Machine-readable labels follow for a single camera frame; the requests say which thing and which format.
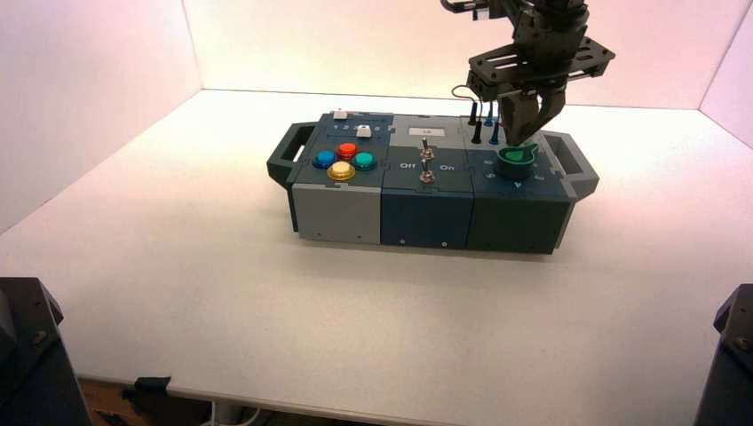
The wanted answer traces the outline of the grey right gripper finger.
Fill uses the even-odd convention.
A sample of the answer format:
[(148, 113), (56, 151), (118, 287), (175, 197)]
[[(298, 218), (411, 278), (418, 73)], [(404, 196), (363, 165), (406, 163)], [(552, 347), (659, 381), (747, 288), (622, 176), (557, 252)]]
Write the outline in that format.
[(567, 102), (566, 86), (550, 87), (539, 91), (541, 108), (538, 113), (538, 129), (561, 113)]
[(501, 98), (501, 116), (507, 145), (521, 145), (531, 136), (530, 125), (538, 116), (537, 96), (517, 93)]

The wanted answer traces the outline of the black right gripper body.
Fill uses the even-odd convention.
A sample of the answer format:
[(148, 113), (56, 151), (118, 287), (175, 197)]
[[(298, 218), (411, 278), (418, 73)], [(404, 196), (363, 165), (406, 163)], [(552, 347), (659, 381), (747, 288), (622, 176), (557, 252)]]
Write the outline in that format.
[(471, 8), (474, 18), (507, 19), (512, 43), (469, 59), (467, 86), (483, 101), (559, 87), (605, 73), (615, 53), (586, 35), (586, 8)]

